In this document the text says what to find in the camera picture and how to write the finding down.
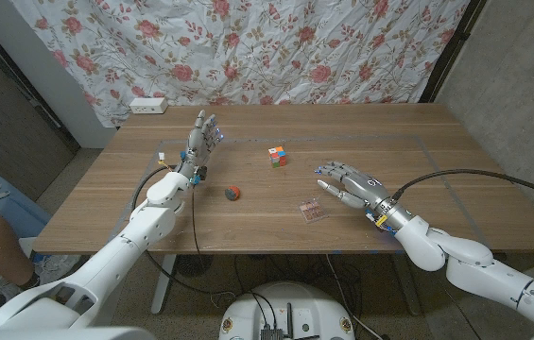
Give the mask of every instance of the robot forearm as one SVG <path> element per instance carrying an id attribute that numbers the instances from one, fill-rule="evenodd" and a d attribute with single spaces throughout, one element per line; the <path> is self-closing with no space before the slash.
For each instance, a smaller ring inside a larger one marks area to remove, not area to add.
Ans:
<path id="1" fill-rule="evenodd" d="M 469 293 L 497 301 L 534 322 L 534 279 L 493 260 L 475 266 L 450 257 L 447 280 Z"/>

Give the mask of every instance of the rubik's cube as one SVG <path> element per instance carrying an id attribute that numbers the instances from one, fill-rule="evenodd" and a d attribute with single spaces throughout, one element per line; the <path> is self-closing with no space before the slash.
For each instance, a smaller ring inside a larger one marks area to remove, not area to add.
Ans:
<path id="1" fill-rule="evenodd" d="M 270 156 L 270 163 L 273 167 L 280 167 L 285 165 L 285 151 L 282 147 L 277 146 L 268 150 Z"/>

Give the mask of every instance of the wooden table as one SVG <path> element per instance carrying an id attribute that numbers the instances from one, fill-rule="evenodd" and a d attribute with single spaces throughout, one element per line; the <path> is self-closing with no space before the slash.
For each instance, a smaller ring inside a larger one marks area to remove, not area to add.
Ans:
<path id="1" fill-rule="evenodd" d="M 203 253 L 401 250 L 362 212 L 318 187 L 316 180 L 322 177 L 313 169 L 330 160 L 374 175 L 390 192 L 440 169 L 502 171 L 441 105 L 170 107 L 165 114 L 130 117 L 50 220 L 34 249 L 51 254 L 92 254 L 101 249 L 126 224 L 125 209 L 135 187 L 147 170 L 158 166 L 155 152 L 162 149 L 169 163 L 178 162 L 182 141 L 200 109 L 216 113 L 226 141 L 208 163 L 207 180 L 195 190 Z M 284 146 L 288 165 L 272 169 L 267 149 L 278 145 Z M 229 185 L 241 189 L 239 200 L 225 198 Z M 329 217 L 305 224 L 298 205 L 318 196 Z M 473 175 L 433 178 L 408 189 L 402 203 L 432 227 L 480 241 L 493 251 L 534 251 L 534 206 L 508 182 Z M 196 252 L 190 207 L 152 251 Z"/>

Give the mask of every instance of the power strip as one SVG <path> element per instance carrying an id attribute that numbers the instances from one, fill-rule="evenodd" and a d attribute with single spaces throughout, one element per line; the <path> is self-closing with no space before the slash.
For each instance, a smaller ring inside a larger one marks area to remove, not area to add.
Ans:
<path id="1" fill-rule="evenodd" d="M 132 113 L 164 113 L 167 107 L 165 98 L 134 98 L 130 103 Z"/>

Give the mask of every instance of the yellow label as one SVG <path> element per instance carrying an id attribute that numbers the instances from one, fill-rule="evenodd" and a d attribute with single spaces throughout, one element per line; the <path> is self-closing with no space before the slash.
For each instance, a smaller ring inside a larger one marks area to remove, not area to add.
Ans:
<path id="1" fill-rule="evenodd" d="M 376 226 L 380 227 L 382 226 L 382 224 L 388 219 L 388 217 L 386 215 L 382 215 L 380 216 L 380 218 L 378 218 L 378 220 L 376 221 Z"/>

